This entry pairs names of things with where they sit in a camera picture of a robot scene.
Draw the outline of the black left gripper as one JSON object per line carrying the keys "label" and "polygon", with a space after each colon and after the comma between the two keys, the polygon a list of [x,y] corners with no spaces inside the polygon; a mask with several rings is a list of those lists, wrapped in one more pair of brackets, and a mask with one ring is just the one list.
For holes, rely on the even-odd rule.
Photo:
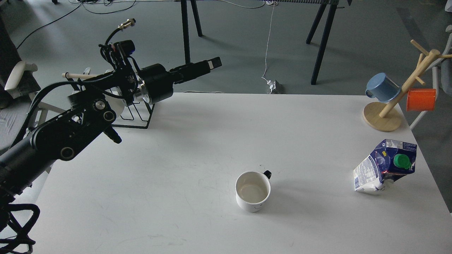
{"label": "black left gripper", "polygon": [[173,84],[191,81],[221,66],[220,57],[175,67],[171,74],[159,63],[147,66],[138,72],[141,95],[148,104],[158,103],[173,95]]}

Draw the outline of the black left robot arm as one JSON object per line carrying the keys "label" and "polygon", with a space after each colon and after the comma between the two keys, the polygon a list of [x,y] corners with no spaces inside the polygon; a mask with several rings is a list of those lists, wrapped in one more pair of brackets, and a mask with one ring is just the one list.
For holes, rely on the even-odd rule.
{"label": "black left robot arm", "polygon": [[[107,98],[119,100],[121,108],[135,101],[154,105],[171,97],[174,85],[191,81],[222,66],[221,58],[215,57],[197,63],[187,63],[167,71],[161,64],[139,68],[131,56],[135,45],[131,40],[110,43],[112,37],[126,28],[134,26],[135,19],[120,24],[100,44],[100,53],[113,70],[95,76],[69,77],[66,81],[53,83],[37,93],[32,100],[24,124],[19,129],[11,147],[1,155],[1,230],[6,227],[15,236],[1,239],[1,253],[16,253],[22,244],[32,253],[35,241],[29,232],[37,222],[40,209],[35,204],[14,204],[45,169],[56,160],[74,159],[101,133],[115,143],[121,137],[113,129],[116,118],[122,111]],[[71,108],[58,116],[31,127],[29,122],[42,99],[53,89],[71,85],[75,93],[70,95]]]}

